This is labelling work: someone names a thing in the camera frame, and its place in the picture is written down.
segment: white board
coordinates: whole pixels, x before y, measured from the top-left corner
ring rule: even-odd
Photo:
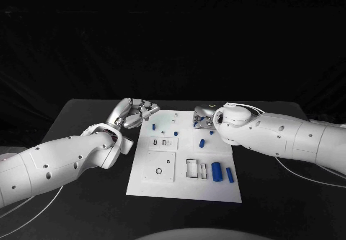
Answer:
[[[203,148],[200,148],[202,139],[204,139]],[[168,142],[168,145],[163,146],[163,140]],[[157,157],[148,157],[150,152],[158,152]],[[168,165],[168,177],[161,177],[164,180],[157,177],[154,181],[148,182],[144,179],[147,172],[151,174],[160,168],[158,165],[166,168],[167,161],[171,160],[166,158],[164,153],[174,154],[173,181],[170,180],[173,165]],[[157,165],[150,162],[153,165],[148,166],[148,161],[153,159]],[[197,178],[187,177],[187,160],[197,160]],[[212,163],[216,162],[222,167],[222,182],[213,181]],[[206,164],[206,180],[202,179],[200,164]],[[226,168],[230,168],[233,183],[229,183]],[[160,110],[150,117],[148,122],[142,122],[125,194],[155,198],[242,202],[232,146],[222,141],[216,130],[210,135],[209,130],[193,128],[191,111]]]

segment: dark backdrop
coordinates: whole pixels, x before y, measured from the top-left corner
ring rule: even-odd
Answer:
[[[70,99],[288,101],[343,121],[343,1],[125,2],[1,7],[1,129],[47,131]]]

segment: screw hole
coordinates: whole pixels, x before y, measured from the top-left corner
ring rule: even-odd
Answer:
[[[52,173],[49,172],[44,177],[49,180],[52,178]]]

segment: table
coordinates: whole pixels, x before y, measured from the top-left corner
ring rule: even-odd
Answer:
[[[43,142],[78,136],[104,123],[119,100],[70,100]],[[193,111],[217,101],[153,101],[163,110]],[[236,102],[268,113],[307,120],[291,102]],[[67,184],[39,218],[8,239],[134,240],[153,233],[183,228],[216,228],[252,233],[277,240],[346,239],[346,190],[295,177],[277,160],[240,146],[233,147],[242,204],[127,196],[140,128],[124,129],[134,140],[128,155],[109,170],[89,169]],[[310,163],[281,160],[297,173],[315,180],[343,184]],[[1,235],[21,226],[46,207],[57,190],[37,196],[5,222]]]

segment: robotic hand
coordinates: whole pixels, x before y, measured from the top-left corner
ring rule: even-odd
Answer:
[[[346,129],[226,103],[194,109],[193,127],[216,129],[223,142],[272,157],[305,161],[346,175]]]
[[[0,155],[0,208],[69,184],[86,169],[109,169],[134,145],[121,128],[138,127],[158,110],[154,103],[125,98],[105,124],[91,126],[80,136]]]

